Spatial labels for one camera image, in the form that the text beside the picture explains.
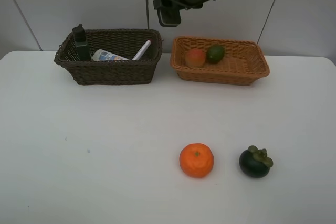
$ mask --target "white pen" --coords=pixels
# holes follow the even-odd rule
[[[139,60],[143,54],[147,51],[147,49],[149,48],[149,46],[151,45],[151,41],[147,40],[147,42],[145,43],[145,45],[142,46],[142,48],[139,50],[139,52],[133,57],[132,60]]]

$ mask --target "dark brown wicker basket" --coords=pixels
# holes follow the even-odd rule
[[[140,60],[80,61],[73,34],[60,46],[55,63],[69,71],[80,85],[133,85],[152,81],[162,53],[159,32],[144,29],[86,30],[93,55],[98,49],[132,59],[147,40],[152,44]]]

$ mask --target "white table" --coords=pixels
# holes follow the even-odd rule
[[[186,82],[162,56],[142,86],[78,86],[53,52],[0,61],[0,223],[336,223],[336,67],[268,56],[252,86]],[[178,156],[208,145],[215,167]],[[249,145],[275,162],[238,168]]]

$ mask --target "lime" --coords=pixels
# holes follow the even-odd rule
[[[211,64],[217,64],[223,59],[224,54],[224,47],[221,45],[213,45],[208,49],[206,53],[206,59]]]

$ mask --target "white wall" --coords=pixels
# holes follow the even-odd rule
[[[43,50],[57,50],[74,26],[147,28],[145,0],[17,0]]]
[[[181,11],[182,23],[176,28],[161,27],[150,2],[150,27],[164,38],[170,51],[177,36],[202,36],[221,39],[257,41],[274,0],[216,0],[202,9]]]
[[[0,59],[14,50],[39,50],[13,0],[0,0]]]
[[[276,0],[260,45],[268,55],[323,56],[336,62],[336,0]]]

